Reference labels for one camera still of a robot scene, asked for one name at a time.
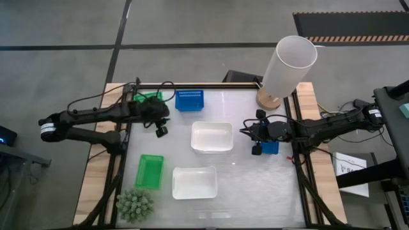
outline wooden board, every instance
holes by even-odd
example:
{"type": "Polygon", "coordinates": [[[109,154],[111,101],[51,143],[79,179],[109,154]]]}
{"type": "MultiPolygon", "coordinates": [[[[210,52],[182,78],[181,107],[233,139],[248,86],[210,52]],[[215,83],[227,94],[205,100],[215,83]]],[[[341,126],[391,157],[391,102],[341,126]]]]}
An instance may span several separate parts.
{"type": "MultiPolygon", "coordinates": [[[[122,84],[107,84],[105,91],[112,88],[120,86],[122,84]]],[[[313,84],[311,82],[302,82],[297,87],[298,101],[300,103],[301,113],[303,119],[320,119],[320,112],[316,103],[316,98],[314,94],[313,84]]],[[[116,89],[104,95],[102,99],[102,107],[107,107],[113,104],[122,94],[122,88],[116,89]]],[[[293,104],[291,105],[291,113],[295,114],[293,104]]],[[[111,122],[101,122],[96,126],[96,131],[107,132],[109,130],[114,130],[114,123],[111,122]]],[[[326,144],[322,144],[320,148],[328,149],[326,144]]],[[[101,145],[94,145],[91,147],[89,157],[99,153],[104,148],[101,145]]],[[[346,216],[339,194],[339,189],[332,167],[331,157],[327,153],[320,151],[315,151],[311,154],[311,161],[313,163],[315,180],[317,183],[318,193],[327,206],[335,216],[346,223],[346,216]]],[[[95,207],[98,200],[102,196],[104,190],[105,178],[107,174],[109,163],[109,155],[106,153],[101,154],[98,157],[92,159],[86,167],[86,172],[84,175],[84,181],[82,182],[81,193],[78,200],[77,210],[75,212],[75,217],[73,219],[73,224],[81,223],[87,216],[88,213],[95,207]]],[[[316,216],[314,212],[314,204],[311,197],[308,197],[310,214],[313,223],[316,223],[316,216]]],[[[113,205],[113,196],[109,201],[107,215],[105,222],[108,223],[111,219],[111,210],[113,205]]]]}
{"type": "MultiPolygon", "coordinates": [[[[122,84],[107,84],[105,88],[105,92],[109,91],[115,87],[118,87],[122,84]]],[[[122,95],[122,87],[113,90],[110,93],[107,93],[102,98],[101,107],[105,108],[117,101],[117,99],[122,95]]],[[[96,124],[95,130],[97,132],[108,132],[110,130],[115,129],[115,123],[106,121],[106,122],[99,122],[96,124]]],[[[100,144],[94,144],[91,146],[89,157],[98,154],[99,152],[103,151],[105,148],[100,144]]],[[[109,157],[108,153],[102,153],[101,155],[93,158],[90,160],[86,166],[84,180],[82,181],[82,187],[80,196],[78,199],[77,210],[75,211],[75,216],[73,220],[73,224],[81,223],[88,214],[92,211],[95,207],[97,202],[102,197],[104,192],[105,186],[105,179],[107,176],[108,164],[109,164],[109,157]]],[[[115,160],[116,163],[120,161],[120,156],[117,156],[115,160]]],[[[105,222],[109,223],[111,219],[111,211],[113,205],[113,195],[109,199],[109,204],[106,213],[105,222]]]]}
{"type": "MultiPolygon", "coordinates": [[[[321,119],[313,84],[311,82],[301,82],[297,86],[297,95],[301,108],[302,119],[321,119]]],[[[291,108],[291,115],[294,114],[294,108],[291,108]]],[[[321,144],[319,148],[328,150],[328,145],[321,144]]],[[[334,215],[340,221],[346,223],[344,206],[339,193],[331,156],[322,151],[314,151],[311,153],[311,163],[313,165],[314,177],[320,197],[323,199],[328,208],[334,213],[334,215]]],[[[309,201],[311,220],[313,223],[317,223],[315,211],[313,209],[314,203],[309,194],[307,199],[309,201]]]]}

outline white plastic container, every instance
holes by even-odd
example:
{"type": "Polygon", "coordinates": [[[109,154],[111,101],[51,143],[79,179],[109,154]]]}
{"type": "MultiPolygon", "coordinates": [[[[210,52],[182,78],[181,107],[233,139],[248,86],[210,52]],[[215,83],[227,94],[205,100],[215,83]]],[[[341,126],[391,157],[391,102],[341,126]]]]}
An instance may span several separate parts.
{"type": "Polygon", "coordinates": [[[279,41],[263,77],[263,87],[274,98],[290,95],[317,60],[308,39],[287,36],[279,41]]]}
{"type": "Polygon", "coordinates": [[[197,121],[190,142],[196,153],[228,153],[233,149],[233,126],[228,122],[197,121]]]}
{"type": "Polygon", "coordinates": [[[173,169],[175,199],[209,199],[217,196],[217,173],[213,166],[173,169]]]}

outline white lampshade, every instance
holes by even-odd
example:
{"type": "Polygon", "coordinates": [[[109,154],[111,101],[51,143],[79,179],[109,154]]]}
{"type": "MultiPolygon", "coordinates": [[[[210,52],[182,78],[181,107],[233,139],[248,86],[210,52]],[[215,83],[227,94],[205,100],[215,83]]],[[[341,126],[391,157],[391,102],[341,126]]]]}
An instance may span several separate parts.
{"type": "Polygon", "coordinates": [[[317,60],[309,40],[287,36],[279,41],[263,78],[263,87],[273,98],[290,95],[317,60]]]}

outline wooden lamp base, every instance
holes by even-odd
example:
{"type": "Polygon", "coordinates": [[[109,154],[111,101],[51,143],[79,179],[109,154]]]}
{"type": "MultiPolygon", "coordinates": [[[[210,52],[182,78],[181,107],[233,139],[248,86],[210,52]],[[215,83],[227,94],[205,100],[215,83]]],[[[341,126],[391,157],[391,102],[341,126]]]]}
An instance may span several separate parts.
{"type": "Polygon", "coordinates": [[[266,89],[262,87],[258,90],[256,97],[258,105],[265,110],[273,110],[281,105],[282,98],[274,98],[266,92],[266,89]]]}

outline green spiky ball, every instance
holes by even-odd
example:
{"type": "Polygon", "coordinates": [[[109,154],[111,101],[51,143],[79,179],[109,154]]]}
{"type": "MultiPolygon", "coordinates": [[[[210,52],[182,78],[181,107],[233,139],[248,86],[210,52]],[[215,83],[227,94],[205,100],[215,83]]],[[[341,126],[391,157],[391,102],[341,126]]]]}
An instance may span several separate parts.
{"type": "Polygon", "coordinates": [[[134,188],[117,196],[116,207],[121,219],[129,223],[145,221],[153,213],[153,199],[149,190],[134,188]]]}

